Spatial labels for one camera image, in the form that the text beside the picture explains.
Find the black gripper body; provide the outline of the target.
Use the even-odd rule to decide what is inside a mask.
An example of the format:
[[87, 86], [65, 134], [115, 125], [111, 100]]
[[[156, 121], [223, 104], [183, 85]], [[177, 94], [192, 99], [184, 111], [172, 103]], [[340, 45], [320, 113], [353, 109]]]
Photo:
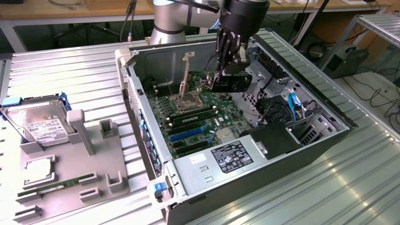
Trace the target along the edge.
[[248, 39], [260, 29], [268, 8], [268, 0], [225, 0], [220, 9], [223, 28]]

